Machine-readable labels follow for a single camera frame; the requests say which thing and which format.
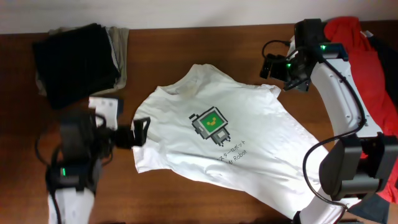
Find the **robot graphic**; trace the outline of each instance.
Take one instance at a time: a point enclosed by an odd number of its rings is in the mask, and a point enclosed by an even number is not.
[[[224,141],[231,141],[229,132],[225,129],[228,121],[217,107],[212,106],[201,115],[193,114],[189,117],[192,126],[203,139],[211,138],[214,143],[224,146]]]

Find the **gray folded cloth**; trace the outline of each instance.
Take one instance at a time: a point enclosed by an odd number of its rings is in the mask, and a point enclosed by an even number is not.
[[[50,35],[58,34],[60,32],[65,32],[73,29],[77,29],[78,27],[74,28],[66,28],[61,27],[56,30],[49,30]],[[112,58],[113,63],[119,69],[120,78],[115,81],[113,88],[96,92],[92,95],[100,95],[100,94],[107,94],[113,93],[120,89],[123,89],[126,86],[127,82],[127,40],[129,38],[129,29],[126,28],[117,28],[117,27],[110,27],[106,28],[109,34],[109,41],[112,43]],[[45,86],[40,80],[40,74],[36,72],[35,77],[37,88],[39,89],[39,94],[42,96],[46,96],[47,93],[45,91]]]

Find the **folded clothing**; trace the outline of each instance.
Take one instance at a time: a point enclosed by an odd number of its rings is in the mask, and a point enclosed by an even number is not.
[[[120,73],[105,27],[91,24],[33,44],[39,79],[53,109],[113,88]]]
[[[49,30],[50,35],[59,34],[61,32],[66,32],[70,30],[78,29],[79,27],[60,27],[56,30]],[[118,90],[123,89],[126,86],[127,82],[127,42],[129,38],[129,29],[127,28],[117,28],[117,27],[107,27],[111,46],[112,48],[112,58],[115,66],[119,68],[120,78],[116,80],[113,88],[107,90],[101,90],[96,93],[92,93],[91,95],[100,95],[112,93]],[[46,96],[47,92],[45,91],[45,87],[40,80],[40,74],[36,72],[36,85],[39,89],[39,94],[42,96]]]

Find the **green screen graphic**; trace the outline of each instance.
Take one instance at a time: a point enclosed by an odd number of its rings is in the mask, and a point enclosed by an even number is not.
[[[215,111],[205,116],[200,122],[209,133],[213,132],[224,123]]]

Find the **red cloth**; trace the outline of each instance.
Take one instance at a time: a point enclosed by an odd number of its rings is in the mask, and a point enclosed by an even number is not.
[[[342,43],[348,53],[351,73],[370,115],[385,135],[398,137],[398,114],[385,90],[384,72],[368,39],[360,33],[357,17],[339,17],[330,21],[324,30],[327,39]],[[389,202],[398,202],[395,187],[398,162],[395,163],[386,188],[379,195]]]

